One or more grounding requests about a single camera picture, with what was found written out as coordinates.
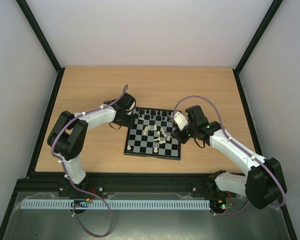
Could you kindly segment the black white chess board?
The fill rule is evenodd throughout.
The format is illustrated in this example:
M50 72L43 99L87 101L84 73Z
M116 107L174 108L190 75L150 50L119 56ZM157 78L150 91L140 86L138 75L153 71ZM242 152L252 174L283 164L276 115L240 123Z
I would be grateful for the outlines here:
M171 122L173 111L169 109L136 107L133 110L135 121L127 130L123 154L138 157L154 157L160 159L180 160L181 144L171 137L177 124ZM153 141L156 138L165 140L164 144Z

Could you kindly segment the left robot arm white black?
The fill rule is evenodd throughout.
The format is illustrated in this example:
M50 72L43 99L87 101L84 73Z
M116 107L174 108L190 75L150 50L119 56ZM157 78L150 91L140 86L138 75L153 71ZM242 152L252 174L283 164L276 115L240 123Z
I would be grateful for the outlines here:
M65 177L80 184L86 177L80 160L88 131L106 123L120 127L132 127L135 121L133 110L136 99L123 93L119 99L105 101L101 106L82 113L63 111L47 138L53 154L59 158Z

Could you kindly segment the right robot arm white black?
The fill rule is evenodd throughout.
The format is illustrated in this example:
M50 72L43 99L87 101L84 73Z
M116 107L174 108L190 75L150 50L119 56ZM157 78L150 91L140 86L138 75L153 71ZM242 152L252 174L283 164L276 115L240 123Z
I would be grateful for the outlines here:
M275 201L285 203L287 186L280 162L259 155L233 138L220 121L210 122L199 105L189 107L185 114L174 111L170 117L176 124L172 138L185 144L190 138L200 140L235 163L242 175L220 170L210 176L208 191L219 196L223 192L242 195L257 209Z

